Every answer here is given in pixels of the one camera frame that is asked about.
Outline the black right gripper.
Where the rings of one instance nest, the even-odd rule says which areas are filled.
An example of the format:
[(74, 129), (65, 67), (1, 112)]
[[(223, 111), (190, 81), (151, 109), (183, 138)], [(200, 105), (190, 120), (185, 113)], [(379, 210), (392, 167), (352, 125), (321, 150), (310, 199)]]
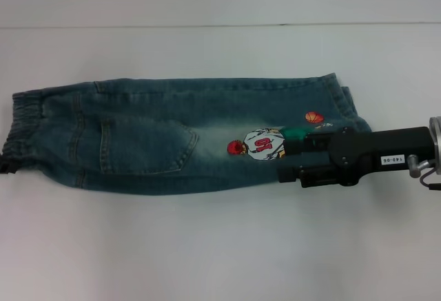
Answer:
[(427, 127), (383, 132), (344, 129), (336, 134), (318, 132), (285, 139), (284, 149), (286, 155), (328, 151), (336, 168), (279, 167), (280, 183), (299, 181), (303, 188), (354, 186), (363, 176), (376, 172), (407, 170), (418, 176), (418, 166), (431, 162), (431, 133)]

